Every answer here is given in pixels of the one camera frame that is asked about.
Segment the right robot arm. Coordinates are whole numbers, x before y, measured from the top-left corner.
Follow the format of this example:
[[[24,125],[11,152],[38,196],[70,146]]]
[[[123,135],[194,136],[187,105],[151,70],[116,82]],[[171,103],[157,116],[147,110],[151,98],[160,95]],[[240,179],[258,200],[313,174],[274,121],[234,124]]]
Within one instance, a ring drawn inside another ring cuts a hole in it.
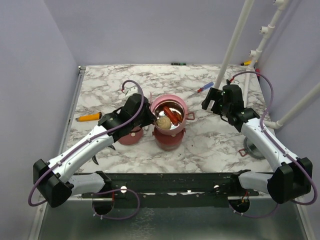
[[[262,118],[244,106],[242,90],[236,84],[225,85],[221,90],[210,88],[201,103],[206,110],[209,103],[213,114],[228,122],[242,133],[268,161],[272,174],[242,171],[230,182],[229,189],[240,196],[247,189],[267,193],[278,204],[292,201],[311,191],[313,165],[308,158],[300,158],[286,148],[264,125]]]

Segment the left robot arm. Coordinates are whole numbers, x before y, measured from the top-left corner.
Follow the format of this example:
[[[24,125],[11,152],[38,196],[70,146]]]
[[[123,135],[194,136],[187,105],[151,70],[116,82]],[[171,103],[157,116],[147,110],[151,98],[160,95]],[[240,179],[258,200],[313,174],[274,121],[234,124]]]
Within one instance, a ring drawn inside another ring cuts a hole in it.
[[[95,193],[106,197],[111,186],[101,173],[75,176],[75,172],[98,152],[127,136],[134,128],[154,123],[148,99],[134,93],[124,106],[102,116],[97,125],[79,142],[60,155],[33,164],[33,190],[38,190],[45,201],[56,208],[73,195]]]

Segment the pink steel lunch pot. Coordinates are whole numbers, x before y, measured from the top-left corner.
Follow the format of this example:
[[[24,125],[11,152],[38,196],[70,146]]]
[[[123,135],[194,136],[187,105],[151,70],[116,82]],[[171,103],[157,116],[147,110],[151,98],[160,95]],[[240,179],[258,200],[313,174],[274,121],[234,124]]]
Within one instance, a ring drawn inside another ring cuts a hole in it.
[[[151,102],[150,110],[155,115],[156,121],[161,117],[165,117],[166,114],[163,110],[164,107],[168,107],[171,112],[177,112],[182,117],[182,122],[177,125],[171,123],[170,129],[162,129],[155,123],[155,128],[158,129],[164,135],[175,135],[180,133],[186,126],[187,121],[195,120],[195,113],[188,110],[188,107],[182,98],[174,94],[164,94],[156,97]]]

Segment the white steamed bun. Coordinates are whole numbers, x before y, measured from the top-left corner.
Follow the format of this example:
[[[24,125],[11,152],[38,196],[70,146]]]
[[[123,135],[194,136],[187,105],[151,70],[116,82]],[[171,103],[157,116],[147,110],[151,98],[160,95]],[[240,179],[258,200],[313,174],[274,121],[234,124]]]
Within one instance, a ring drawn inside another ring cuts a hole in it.
[[[172,126],[172,122],[169,117],[167,116],[162,116],[160,117],[157,121],[156,124],[159,128],[163,130],[170,130]]]

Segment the dark red steel lunch pot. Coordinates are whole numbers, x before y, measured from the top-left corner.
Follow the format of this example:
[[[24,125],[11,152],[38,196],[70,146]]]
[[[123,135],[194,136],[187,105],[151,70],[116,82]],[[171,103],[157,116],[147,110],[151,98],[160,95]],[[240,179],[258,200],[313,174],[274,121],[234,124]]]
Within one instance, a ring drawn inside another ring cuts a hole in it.
[[[180,131],[177,134],[165,135],[161,133],[157,128],[154,128],[152,132],[152,136],[155,139],[156,145],[160,149],[169,152],[169,151],[176,150],[181,145],[185,132],[186,132],[186,129],[184,128],[182,131]]]

